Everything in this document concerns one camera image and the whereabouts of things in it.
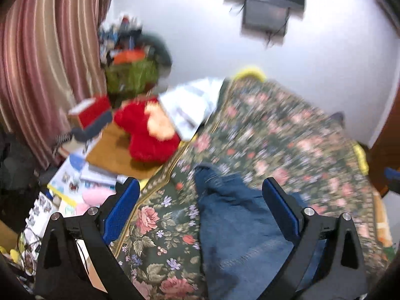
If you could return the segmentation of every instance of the jeans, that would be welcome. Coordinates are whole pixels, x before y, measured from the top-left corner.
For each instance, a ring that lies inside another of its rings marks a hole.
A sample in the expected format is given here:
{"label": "jeans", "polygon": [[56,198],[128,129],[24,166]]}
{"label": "jeans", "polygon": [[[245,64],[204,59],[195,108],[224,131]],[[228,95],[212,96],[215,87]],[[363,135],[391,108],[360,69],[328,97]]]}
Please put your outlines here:
{"label": "jeans", "polygon": [[[261,191],[248,188],[240,174],[221,175],[214,165],[201,163],[195,169],[194,180],[209,299],[257,299],[293,244],[283,237]],[[311,261],[303,285],[311,281],[322,247]]]}

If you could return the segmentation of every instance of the floral bedspread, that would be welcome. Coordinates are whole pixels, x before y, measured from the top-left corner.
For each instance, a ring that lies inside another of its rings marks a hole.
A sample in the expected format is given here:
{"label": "floral bedspread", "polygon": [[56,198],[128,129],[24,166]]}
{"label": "floral bedspread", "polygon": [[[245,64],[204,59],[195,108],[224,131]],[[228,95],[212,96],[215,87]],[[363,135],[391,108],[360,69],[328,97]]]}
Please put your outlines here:
{"label": "floral bedspread", "polygon": [[341,127],[278,84],[249,78],[223,85],[216,115],[149,180],[111,245],[145,299],[207,299],[193,180],[201,161],[223,173],[241,173],[252,188],[260,189],[272,176],[319,214],[351,213],[370,281],[386,268],[373,187],[359,171]]}

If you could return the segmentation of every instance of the elmo plush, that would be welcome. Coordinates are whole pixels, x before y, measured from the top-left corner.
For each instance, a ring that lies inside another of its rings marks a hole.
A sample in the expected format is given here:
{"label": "elmo plush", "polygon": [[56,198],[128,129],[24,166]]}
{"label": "elmo plush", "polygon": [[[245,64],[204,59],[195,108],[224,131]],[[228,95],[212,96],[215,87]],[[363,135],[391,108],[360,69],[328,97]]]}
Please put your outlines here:
{"label": "elmo plush", "polygon": [[136,161],[164,163],[181,142],[155,97],[132,100],[117,110],[114,122],[131,135],[129,153]]}

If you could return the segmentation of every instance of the pink striped curtain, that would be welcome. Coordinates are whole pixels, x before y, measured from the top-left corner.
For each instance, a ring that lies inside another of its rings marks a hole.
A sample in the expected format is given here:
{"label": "pink striped curtain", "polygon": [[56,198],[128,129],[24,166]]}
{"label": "pink striped curtain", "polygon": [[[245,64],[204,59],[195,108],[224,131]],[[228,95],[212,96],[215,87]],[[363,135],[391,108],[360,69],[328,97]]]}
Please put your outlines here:
{"label": "pink striped curtain", "polygon": [[67,112],[106,93],[99,23],[111,0],[15,0],[0,24],[0,112],[46,167]]}

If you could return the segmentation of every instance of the red box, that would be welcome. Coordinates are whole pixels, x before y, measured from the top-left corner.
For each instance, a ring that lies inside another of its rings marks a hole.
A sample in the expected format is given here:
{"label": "red box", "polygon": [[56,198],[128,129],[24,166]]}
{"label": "red box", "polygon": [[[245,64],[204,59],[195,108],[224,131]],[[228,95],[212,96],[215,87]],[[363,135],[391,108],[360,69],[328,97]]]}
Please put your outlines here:
{"label": "red box", "polygon": [[73,126],[85,128],[105,111],[111,109],[109,97],[96,96],[82,100],[68,112],[69,122]]}

